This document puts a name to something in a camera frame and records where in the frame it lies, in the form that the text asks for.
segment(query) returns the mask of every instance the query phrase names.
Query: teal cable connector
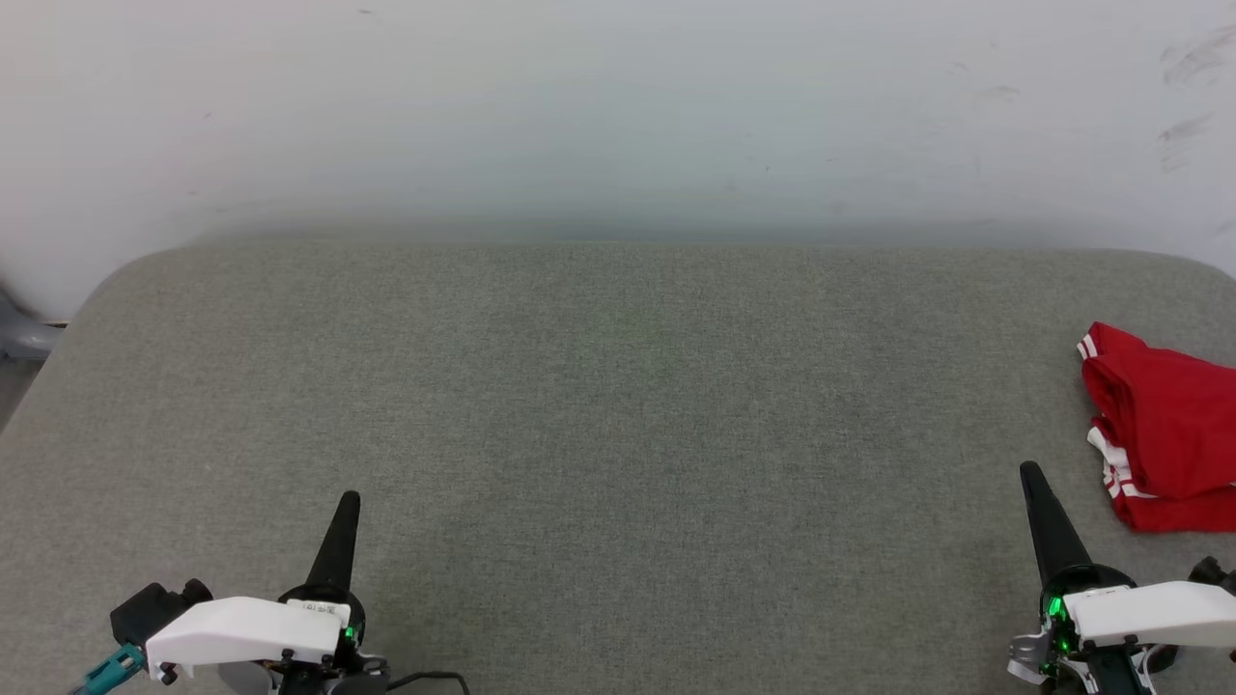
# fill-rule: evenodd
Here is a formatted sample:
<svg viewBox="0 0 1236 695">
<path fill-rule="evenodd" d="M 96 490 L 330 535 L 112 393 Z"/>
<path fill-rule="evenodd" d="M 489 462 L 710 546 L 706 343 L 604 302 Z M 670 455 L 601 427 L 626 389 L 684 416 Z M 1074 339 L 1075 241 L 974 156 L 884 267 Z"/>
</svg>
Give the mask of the teal cable connector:
<svg viewBox="0 0 1236 695">
<path fill-rule="evenodd" d="M 132 644 L 125 644 L 106 662 L 90 669 L 85 674 L 85 683 L 70 690 L 69 695 L 103 695 L 145 668 L 146 654 Z"/>
</svg>

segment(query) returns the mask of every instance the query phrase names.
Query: white wall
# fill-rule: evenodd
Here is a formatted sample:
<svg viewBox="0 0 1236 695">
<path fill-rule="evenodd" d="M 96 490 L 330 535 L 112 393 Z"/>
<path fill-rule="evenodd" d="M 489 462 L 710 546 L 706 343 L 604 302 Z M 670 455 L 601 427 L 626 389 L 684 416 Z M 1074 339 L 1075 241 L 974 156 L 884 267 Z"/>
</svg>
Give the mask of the white wall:
<svg viewBox="0 0 1236 695">
<path fill-rule="evenodd" d="M 1119 246 L 1236 272 L 1229 0 L 12 0 L 0 278 L 234 235 Z"/>
</svg>

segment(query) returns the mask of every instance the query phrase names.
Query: gray chair leg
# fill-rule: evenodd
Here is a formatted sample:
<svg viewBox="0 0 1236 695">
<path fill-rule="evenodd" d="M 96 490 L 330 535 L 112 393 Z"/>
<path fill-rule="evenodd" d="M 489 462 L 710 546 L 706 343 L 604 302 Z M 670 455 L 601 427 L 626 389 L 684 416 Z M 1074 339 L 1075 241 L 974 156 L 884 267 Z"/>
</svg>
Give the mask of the gray chair leg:
<svg viewBox="0 0 1236 695">
<path fill-rule="evenodd" d="M 0 355 L 17 360 L 46 360 L 63 330 L 26 317 L 0 294 Z"/>
</svg>

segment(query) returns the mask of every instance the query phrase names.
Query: red cloth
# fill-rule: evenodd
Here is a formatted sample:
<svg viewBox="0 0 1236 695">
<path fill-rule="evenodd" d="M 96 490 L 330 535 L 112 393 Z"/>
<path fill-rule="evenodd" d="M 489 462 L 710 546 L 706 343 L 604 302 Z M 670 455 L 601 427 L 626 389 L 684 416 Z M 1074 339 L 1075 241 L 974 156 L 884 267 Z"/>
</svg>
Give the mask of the red cloth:
<svg viewBox="0 0 1236 695">
<path fill-rule="evenodd" d="M 1137 531 L 1236 531 L 1236 370 L 1103 323 L 1078 350 L 1094 424 L 1128 459 L 1116 513 Z"/>
</svg>

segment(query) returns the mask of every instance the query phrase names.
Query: gray table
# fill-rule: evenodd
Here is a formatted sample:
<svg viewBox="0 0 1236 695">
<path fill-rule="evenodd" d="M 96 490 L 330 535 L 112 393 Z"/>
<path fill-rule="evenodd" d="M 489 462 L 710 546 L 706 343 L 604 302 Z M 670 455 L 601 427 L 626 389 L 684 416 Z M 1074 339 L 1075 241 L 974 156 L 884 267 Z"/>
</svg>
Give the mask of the gray table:
<svg viewBox="0 0 1236 695">
<path fill-rule="evenodd" d="M 1128 252 L 138 261 L 0 438 L 6 691 L 63 691 L 146 582 L 278 596 L 356 488 L 366 647 L 397 673 L 461 670 L 478 694 L 1028 695 L 1005 674 L 1038 590 L 1023 459 L 1098 561 L 1145 582 L 1236 564 L 1231 537 L 1112 514 L 1074 349 L 1093 320 L 1236 365 L 1236 283 Z M 1227 691 L 1234 669 L 1185 653 L 1161 690 Z"/>
</svg>

